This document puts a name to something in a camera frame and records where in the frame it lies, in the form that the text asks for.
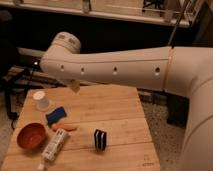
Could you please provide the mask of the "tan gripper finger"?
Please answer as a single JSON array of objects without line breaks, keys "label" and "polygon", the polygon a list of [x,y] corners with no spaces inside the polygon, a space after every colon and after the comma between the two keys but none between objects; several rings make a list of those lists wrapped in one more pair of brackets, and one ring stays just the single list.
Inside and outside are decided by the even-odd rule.
[{"label": "tan gripper finger", "polygon": [[77,93],[80,90],[80,82],[78,80],[70,81],[70,88]]}]

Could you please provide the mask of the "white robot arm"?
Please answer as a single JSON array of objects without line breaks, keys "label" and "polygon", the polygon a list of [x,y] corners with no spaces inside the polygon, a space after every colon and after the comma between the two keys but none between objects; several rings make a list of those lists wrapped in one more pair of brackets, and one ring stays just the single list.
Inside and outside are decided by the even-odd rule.
[{"label": "white robot arm", "polygon": [[40,67],[57,80],[85,80],[164,91],[189,100],[178,171],[213,171],[213,47],[155,47],[82,54],[77,37],[58,33]]}]

